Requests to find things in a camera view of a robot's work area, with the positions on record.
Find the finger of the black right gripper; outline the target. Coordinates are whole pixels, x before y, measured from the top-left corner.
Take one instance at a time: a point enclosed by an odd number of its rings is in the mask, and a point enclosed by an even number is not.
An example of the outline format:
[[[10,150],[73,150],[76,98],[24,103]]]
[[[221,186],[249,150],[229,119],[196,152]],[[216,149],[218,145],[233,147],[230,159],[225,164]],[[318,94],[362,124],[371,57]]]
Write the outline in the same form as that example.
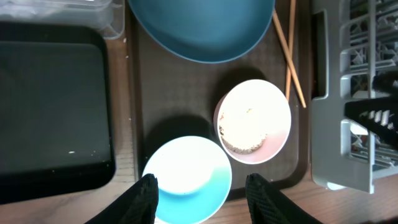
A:
[[[397,98],[384,97],[345,104],[344,115],[397,149]]]

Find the leftover rice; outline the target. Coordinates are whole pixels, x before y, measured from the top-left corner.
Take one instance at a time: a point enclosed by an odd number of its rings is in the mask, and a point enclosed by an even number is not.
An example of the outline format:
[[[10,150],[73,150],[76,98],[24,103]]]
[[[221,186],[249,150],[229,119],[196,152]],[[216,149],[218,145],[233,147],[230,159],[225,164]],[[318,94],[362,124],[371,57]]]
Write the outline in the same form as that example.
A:
[[[258,150],[272,132],[269,110],[261,95],[230,91],[223,102],[219,131],[230,151],[251,154]]]

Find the pink bowl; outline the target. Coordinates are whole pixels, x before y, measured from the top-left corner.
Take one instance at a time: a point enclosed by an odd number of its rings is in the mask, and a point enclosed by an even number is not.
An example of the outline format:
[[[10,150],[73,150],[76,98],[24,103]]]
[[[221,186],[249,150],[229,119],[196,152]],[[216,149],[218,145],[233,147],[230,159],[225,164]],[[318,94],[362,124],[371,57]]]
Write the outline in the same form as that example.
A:
[[[244,81],[230,91],[248,91],[259,93],[264,99],[269,110],[272,132],[263,142],[262,146],[251,154],[237,154],[230,151],[222,142],[219,131],[219,118],[227,92],[218,102],[213,115],[215,133],[222,148],[234,160],[249,165],[262,164],[272,159],[285,145],[292,125],[290,106],[284,94],[274,84],[265,80],[253,79]]]

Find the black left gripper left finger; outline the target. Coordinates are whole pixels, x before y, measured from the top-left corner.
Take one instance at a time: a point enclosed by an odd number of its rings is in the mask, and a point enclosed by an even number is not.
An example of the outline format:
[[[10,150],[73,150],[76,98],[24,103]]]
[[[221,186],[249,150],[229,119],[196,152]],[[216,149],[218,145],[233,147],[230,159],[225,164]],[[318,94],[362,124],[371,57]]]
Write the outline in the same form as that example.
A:
[[[158,202],[158,181],[146,174],[86,224],[154,224]]]

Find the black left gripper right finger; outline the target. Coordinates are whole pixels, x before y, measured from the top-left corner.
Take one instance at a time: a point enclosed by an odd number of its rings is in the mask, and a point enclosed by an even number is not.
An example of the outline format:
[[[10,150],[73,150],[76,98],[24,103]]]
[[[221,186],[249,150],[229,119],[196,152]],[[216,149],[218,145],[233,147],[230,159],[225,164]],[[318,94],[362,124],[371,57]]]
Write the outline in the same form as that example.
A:
[[[247,176],[245,191],[252,223],[320,223],[257,173]]]

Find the light blue bowl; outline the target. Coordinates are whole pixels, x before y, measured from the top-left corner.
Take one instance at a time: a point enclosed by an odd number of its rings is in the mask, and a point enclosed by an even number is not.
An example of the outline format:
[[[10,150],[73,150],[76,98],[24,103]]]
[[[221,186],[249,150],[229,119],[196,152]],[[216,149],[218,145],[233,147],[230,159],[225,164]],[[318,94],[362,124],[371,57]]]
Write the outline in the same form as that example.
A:
[[[155,217],[166,223],[201,223],[224,204],[231,164],[217,143],[199,136],[173,139],[155,151],[142,173],[157,178]]]

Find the white cup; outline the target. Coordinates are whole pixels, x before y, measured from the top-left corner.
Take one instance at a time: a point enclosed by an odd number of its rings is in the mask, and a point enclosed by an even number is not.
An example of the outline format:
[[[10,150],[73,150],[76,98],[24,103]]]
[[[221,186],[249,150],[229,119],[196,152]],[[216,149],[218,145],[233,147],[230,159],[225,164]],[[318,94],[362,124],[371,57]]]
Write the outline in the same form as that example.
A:
[[[366,99],[368,98],[368,91],[366,90],[358,90],[353,94],[354,99]],[[368,135],[368,130],[357,123],[354,123],[353,121],[350,124],[350,131],[358,136],[367,136]]]

